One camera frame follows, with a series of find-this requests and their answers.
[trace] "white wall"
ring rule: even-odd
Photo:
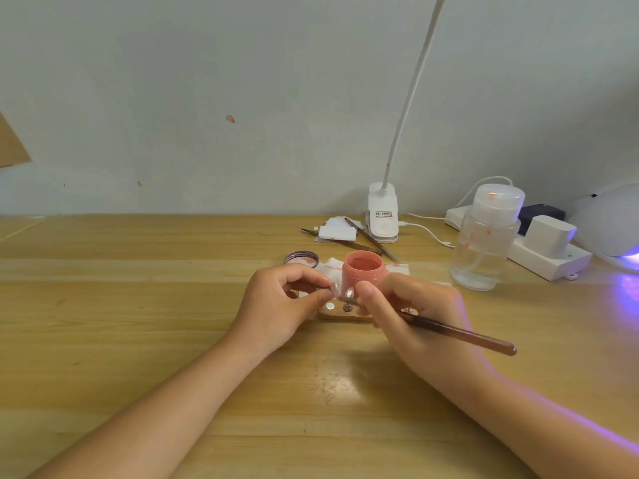
[[[0,110],[33,158],[0,170],[0,214],[361,211],[433,3],[0,0]],[[491,174],[530,204],[639,179],[639,0],[448,0],[440,23],[402,211]]]

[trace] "power strip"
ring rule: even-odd
[[[461,228],[461,221],[469,206],[451,208],[446,212],[446,225]],[[590,263],[592,254],[568,243],[577,227],[546,215],[532,219],[526,236],[517,235],[508,258],[546,280],[559,278],[574,280],[578,272]]]

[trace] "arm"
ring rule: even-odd
[[[258,271],[224,338],[29,479],[168,478],[235,387],[333,297],[315,291],[329,285],[300,264]],[[312,294],[296,299],[293,289]]]
[[[379,289],[357,285],[402,360],[506,444],[541,478],[630,479],[639,476],[639,447],[499,375],[475,347],[407,325],[395,309],[470,329],[459,292],[391,274]]]

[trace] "pink powder jar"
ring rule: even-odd
[[[384,261],[373,252],[367,250],[356,250],[349,253],[342,265],[342,294],[361,280],[366,280],[377,284],[388,275],[388,269]]]

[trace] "hand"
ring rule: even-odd
[[[361,281],[356,288],[362,311],[372,314],[399,357],[443,394],[467,393],[491,372],[475,346],[409,326],[395,312],[413,308],[421,316],[469,330],[464,303],[454,287],[390,274],[378,287]]]
[[[266,358],[286,343],[299,325],[334,296],[324,274],[302,264],[260,269],[249,281],[228,336]],[[303,290],[308,296],[293,292]]]

